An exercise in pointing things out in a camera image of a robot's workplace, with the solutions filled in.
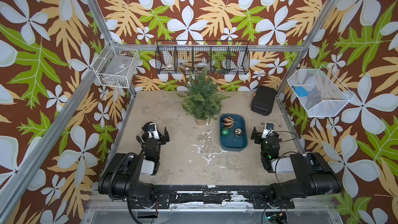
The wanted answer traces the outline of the red gold striped ornament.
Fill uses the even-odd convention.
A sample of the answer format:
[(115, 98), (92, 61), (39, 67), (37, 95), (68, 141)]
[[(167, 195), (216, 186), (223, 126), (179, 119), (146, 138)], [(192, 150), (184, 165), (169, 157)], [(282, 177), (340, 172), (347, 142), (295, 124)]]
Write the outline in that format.
[(234, 123), (235, 123), (235, 121), (234, 121), (234, 119), (231, 116), (227, 116), (227, 117), (223, 118), (223, 120), (222, 120), (222, 125), (225, 128), (233, 127)]

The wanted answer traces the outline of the small green christmas tree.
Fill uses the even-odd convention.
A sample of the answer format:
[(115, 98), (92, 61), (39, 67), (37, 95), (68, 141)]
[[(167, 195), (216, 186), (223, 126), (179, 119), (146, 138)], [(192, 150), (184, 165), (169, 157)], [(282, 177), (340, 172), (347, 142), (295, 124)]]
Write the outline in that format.
[(186, 87), (187, 91), (178, 94), (182, 109), (187, 115), (192, 116), (197, 124), (210, 125), (221, 113), (222, 102), (228, 96), (218, 91), (218, 85), (208, 76), (207, 70), (189, 74)]

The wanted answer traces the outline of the gold ball ornament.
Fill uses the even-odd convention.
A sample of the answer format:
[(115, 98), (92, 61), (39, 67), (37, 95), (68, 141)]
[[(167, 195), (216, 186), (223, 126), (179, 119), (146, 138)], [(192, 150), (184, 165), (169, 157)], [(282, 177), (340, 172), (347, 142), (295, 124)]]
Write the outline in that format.
[(236, 136), (242, 136), (243, 135), (243, 130), (241, 129), (241, 128), (236, 128), (235, 130), (234, 130), (234, 135), (236, 135)]

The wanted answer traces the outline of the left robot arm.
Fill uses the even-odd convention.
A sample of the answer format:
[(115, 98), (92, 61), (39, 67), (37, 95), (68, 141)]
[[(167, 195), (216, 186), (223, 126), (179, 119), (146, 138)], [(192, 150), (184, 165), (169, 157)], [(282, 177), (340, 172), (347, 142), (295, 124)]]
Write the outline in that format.
[(142, 130), (142, 136), (136, 136), (140, 153), (116, 153), (99, 179), (97, 190), (111, 200), (132, 200), (139, 206), (152, 207), (154, 185), (140, 181), (140, 176), (157, 174), (161, 146), (170, 141), (170, 136), (167, 129), (161, 133), (154, 122), (147, 122)]

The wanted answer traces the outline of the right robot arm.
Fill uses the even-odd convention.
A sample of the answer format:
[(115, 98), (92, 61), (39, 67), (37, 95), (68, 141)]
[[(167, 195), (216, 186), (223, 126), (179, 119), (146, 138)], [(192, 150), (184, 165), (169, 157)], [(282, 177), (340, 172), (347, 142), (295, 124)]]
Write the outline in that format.
[(274, 131), (272, 123), (267, 123), (263, 132), (254, 128), (250, 139), (260, 145), (262, 165), (267, 172), (274, 173), (277, 180), (269, 185), (265, 196), (268, 204), (278, 204), (293, 198), (337, 194), (342, 191), (342, 180), (320, 153), (301, 154), (287, 151), (280, 155), (282, 139)]

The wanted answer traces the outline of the green glitter ball ornament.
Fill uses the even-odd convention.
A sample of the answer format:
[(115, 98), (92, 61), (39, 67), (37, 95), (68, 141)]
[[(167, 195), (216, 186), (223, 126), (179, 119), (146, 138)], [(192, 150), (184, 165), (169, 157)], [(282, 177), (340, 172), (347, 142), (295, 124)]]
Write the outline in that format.
[(229, 128), (223, 127), (220, 130), (220, 135), (221, 136), (229, 136), (230, 135), (230, 130)]

